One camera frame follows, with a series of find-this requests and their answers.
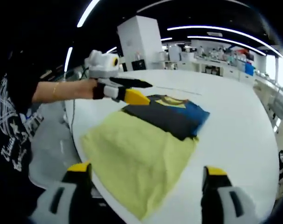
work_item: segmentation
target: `yellow towel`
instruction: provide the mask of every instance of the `yellow towel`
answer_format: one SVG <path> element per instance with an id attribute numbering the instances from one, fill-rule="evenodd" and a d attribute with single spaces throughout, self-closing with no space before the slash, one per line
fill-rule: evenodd
<path id="1" fill-rule="evenodd" d="M 180 141 L 121 111 L 81 140 L 102 184 L 139 220 L 150 215 L 174 187 L 197 141 Z"/>

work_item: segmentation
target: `bracelet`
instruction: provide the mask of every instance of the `bracelet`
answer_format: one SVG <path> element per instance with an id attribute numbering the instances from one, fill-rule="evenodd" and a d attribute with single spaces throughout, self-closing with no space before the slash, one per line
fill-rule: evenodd
<path id="1" fill-rule="evenodd" d="M 57 86 L 58 86 L 59 83 L 60 83 L 60 82 L 56 83 L 56 85 L 55 85 L 54 88 L 53 88 L 53 93 L 52 93 L 53 98 L 55 98 L 55 91 L 56 91 L 56 88 L 57 88 Z"/>

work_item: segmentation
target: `folded cloth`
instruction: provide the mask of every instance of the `folded cloth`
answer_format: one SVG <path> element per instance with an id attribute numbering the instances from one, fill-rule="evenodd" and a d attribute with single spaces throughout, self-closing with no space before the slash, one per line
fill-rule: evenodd
<path id="1" fill-rule="evenodd" d="M 197 141 L 180 141 L 121 111 L 81 138 L 101 183 L 140 220 L 158 208 L 174 187 Z"/>
<path id="2" fill-rule="evenodd" d="M 148 97 L 151 101 L 155 101 L 164 106 L 168 106 L 177 113 L 186 115 L 194 123 L 197 123 L 196 128 L 191 129 L 191 135 L 197 136 L 198 131 L 202 128 L 208 116 L 209 112 L 204 111 L 200 106 L 194 104 L 189 100 L 174 99 L 168 96 L 153 95 Z"/>
<path id="3" fill-rule="evenodd" d="M 191 132 L 198 127 L 196 120 L 192 120 L 186 115 L 177 113 L 155 101 L 151 101 L 150 105 L 128 105 L 123 108 L 123 111 L 170 132 L 179 140 L 194 137 Z"/>

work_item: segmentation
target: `person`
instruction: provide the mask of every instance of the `person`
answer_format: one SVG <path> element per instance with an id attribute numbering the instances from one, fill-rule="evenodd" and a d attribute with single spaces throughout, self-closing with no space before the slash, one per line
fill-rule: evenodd
<path id="1" fill-rule="evenodd" d="M 93 99 L 97 94 L 94 79 L 73 82 L 41 82 L 31 55 L 8 55 L 0 73 L 0 211 L 10 217 L 28 217 L 36 208 L 43 190 L 29 179 L 32 152 L 29 133 L 20 114 L 32 103 L 52 103 L 68 99 Z"/>
<path id="2" fill-rule="evenodd" d="M 217 58 L 217 51 L 215 48 L 213 48 L 213 50 L 210 52 L 210 56 L 211 58 L 213 59 L 216 59 Z"/>
<path id="3" fill-rule="evenodd" d="M 223 61 L 224 50 L 222 48 L 219 49 L 218 60 Z"/>
<path id="4" fill-rule="evenodd" d="M 205 53 L 204 49 L 202 46 L 200 46 L 199 51 L 198 51 L 198 55 L 199 57 L 203 57 L 202 54 Z"/>

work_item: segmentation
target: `floor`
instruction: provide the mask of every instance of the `floor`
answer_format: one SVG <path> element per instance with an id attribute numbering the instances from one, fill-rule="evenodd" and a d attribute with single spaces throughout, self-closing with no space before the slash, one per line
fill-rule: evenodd
<path id="1" fill-rule="evenodd" d="M 61 180 L 67 169 L 80 159 L 63 120 L 62 102 L 43 104 L 38 113 L 44 120 L 32 140 L 33 160 L 29 174 L 34 184 L 47 188 L 53 181 Z"/>

